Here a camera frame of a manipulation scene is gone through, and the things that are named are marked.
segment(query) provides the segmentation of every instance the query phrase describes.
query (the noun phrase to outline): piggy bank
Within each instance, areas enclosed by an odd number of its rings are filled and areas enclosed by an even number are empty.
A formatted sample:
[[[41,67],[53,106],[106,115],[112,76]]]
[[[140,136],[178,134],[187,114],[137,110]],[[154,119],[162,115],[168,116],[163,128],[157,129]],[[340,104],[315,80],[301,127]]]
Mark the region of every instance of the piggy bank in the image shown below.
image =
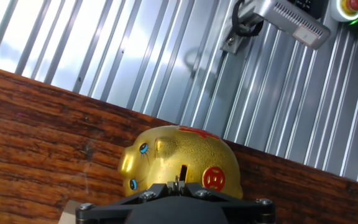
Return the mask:
[[[175,177],[242,198],[239,164],[219,137],[184,126],[162,126],[139,135],[118,167],[125,195],[166,184]]]

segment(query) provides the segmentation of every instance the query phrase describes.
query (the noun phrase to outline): wood grain surface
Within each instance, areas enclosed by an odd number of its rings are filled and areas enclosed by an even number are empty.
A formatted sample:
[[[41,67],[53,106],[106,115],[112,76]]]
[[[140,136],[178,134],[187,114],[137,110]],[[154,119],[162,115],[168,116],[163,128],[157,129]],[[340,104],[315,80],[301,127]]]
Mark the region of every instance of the wood grain surface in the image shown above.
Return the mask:
[[[121,152],[170,123],[0,70],[0,223],[57,223],[68,200],[123,198]],[[277,223],[358,223],[358,183],[227,142],[245,200]]]

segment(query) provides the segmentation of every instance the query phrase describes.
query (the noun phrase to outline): red lettering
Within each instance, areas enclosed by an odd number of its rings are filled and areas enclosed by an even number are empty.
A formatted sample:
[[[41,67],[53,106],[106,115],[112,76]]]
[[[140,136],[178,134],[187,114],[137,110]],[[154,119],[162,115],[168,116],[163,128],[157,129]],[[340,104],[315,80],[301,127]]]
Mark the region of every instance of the red lettering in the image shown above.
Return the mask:
[[[186,126],[180,126],[179,127],[179,131],[187,131],[187,132],[191,132],[191,133],[196,133],[198,135],[200,135],[202,138],[206,138],[206,137],[211,137],[211,138],[215,138],[216,140],[219,140],[219,137],[211,134],[207,131],[204,130],[200,130],[200,129],[196,129],[196,128],[190,128],[190,127],[186,127]]]

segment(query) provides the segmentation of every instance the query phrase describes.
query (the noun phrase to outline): pig ear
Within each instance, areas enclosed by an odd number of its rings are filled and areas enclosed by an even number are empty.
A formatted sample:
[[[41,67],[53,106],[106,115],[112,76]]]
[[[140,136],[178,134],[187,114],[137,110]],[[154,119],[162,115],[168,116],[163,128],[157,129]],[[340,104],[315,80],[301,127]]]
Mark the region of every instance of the pig ear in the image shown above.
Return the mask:
[[[157,158],[168,158],[176,151],[177,147],[178,144],[173,138],[159,137],[155,139],[155,156]]]

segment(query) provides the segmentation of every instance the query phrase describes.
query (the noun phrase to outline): red emblem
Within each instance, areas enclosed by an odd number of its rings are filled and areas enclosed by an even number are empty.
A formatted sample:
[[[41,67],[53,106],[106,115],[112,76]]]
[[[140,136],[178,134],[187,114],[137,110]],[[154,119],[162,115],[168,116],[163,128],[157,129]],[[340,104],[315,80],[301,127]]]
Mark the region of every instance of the red emblem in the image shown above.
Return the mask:
[[[207,136],[209,136],[211,138],[215,138],[216,140],[219,140],[219,137],[217,137],[216,135],[211,134],[211,133],[209,133],[207,131],[196,129],[196,128],[180,126],[179,131],[187,131],[187,132],[191,132],[191,133],[196,133],[196,134],[200,135],[202,138],[206,138]]]
[[[210,167],[204,171],[203,186],[220,192],[224,187],[224,173],[219,167]]]

